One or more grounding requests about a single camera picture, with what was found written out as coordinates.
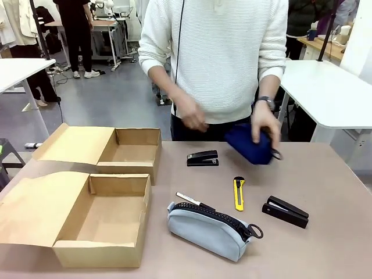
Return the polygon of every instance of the white shoe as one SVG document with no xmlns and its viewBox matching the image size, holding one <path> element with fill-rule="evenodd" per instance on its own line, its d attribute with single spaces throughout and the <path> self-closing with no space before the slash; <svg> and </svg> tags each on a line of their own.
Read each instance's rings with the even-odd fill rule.
<svg viewBox="0 0 372 279">
<path fill-rule="evenodd" d="M 35 100 L 36 101 L 36 104 L 38 106 L 48 106 L 46 103 L 44 103 L 42 100 Z"/>
<path fill-rule="evenodd" d="M 73 76 L 74 78 L 80 78 L 80 74 L 78 71 L 74 71 Z"/>
<path fill-rule="evenodd" d="M 86 71 L 85 74 L 84 74 L 84 77 L 85 78 L 91 78 L 91 77 L 99 77 L 101 74 L 98 73 L 97 71 L 91 71 L 91 72 L 88 72 Z"/>
</svg>

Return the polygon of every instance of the chair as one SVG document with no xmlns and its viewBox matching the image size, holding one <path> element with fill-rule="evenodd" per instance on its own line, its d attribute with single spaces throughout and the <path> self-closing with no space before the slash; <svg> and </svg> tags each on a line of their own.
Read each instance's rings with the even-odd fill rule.
<svg viewBox="0 0 372 279">
<path fill-rule="evenodd" d="M 13 153 L 20 163 L 3 163 L 2 161 Z M 6 138 L 0 138 L 0 191 L 10 182 L 6 169 L 21 169 L 25 162 Z"/>
</svg>

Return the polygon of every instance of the dark pants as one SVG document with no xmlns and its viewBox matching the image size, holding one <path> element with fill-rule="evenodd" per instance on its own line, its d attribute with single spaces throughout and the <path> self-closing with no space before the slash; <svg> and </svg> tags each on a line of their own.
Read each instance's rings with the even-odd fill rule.
<svg viewBox="0 0 372 279">
<path fill-rule="evenodd" d="M 300 41 L 297 41 L 296 38 L 289 38 L 287 37 L 287 43 L 285 44 L 287 47 L 287 51 L 285 54 L 287 57 L 291 58 L 291 60 L 299 60 L 301 56 L 301 50 L 303 44 Z"/>
<path fill-rule="evenodd" d="M 250 123 L 251 117 L 235 122 L 223 124 L 210 124 L 207 132 L 202 133 L 187 128 L 182 120 L 174 115 L 171 116 L 170 132 L 173 141 L 225 141 L 225 134 L 236 124 Z"/>
<path fill-rule="evenodd" d="M 69 58 L 72 71 L 79 71 L 78 56 L 79 47 L 83 56 L 83 65 L 85 71 L 92 71 L 92 46 L 91 31 L 89 25 L 81 27 L 65 27 L 67 44 L 69 46 Z"/>
<path fill-rule="evenodd" d="M 10 49 L 13 58 L 40 58 L 39 49 L 37 45 L 16 45 Z M 36 100 L 40 100 L 40 87 L 41 93 L 46 102 L 56 102 L 57 95 L 51 84 L 45 70 L 41 70 L 36 74 L 27 78 L 27 82 L 31 88 L 31 92 Z"/>
</svg>

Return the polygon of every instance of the zipper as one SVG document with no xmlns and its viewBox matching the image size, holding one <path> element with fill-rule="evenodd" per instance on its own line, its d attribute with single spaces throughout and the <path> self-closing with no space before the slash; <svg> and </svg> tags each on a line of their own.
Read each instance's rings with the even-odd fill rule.
<svg viewBox="0 0 372 279">
<path fill-rule="evenodd" d="M 240 235 L 244 242 L 247 242 L 247 240 L 250 237 L 263 238 L 263 232 L 258 226 L 250 224 L 248 225 L 248 228 L 246 228 L 242 222 L 227 214 L 220 213 L 202 206 L 193 205 L 188 202 L 181 202 L 176 204 L 171 211 L 174 211 L 176 209 L 199 213 L 206 217 L 225 223 L 226 225 L 230 226 L 233 230 L 235 230 Z M 260 231 L 260 235 L 258 235 L 253 228 L 257 228 Z"/>
</svg>

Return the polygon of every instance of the navy blue pouch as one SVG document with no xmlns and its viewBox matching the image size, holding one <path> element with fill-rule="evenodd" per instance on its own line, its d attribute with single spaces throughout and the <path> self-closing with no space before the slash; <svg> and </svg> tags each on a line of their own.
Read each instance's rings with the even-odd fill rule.
<svg viewBox="0 0 372 279">
<path fill-rule="evenodd" d="M 269 164 L 273 158 L 282 159 L 279 151 L 271 147 L 271 138 L 266 132 L 261 131 L 258 144 L 253 142 L 250 124 L 234 126 L 225 140 L 251 164 Z"/>
</svg>

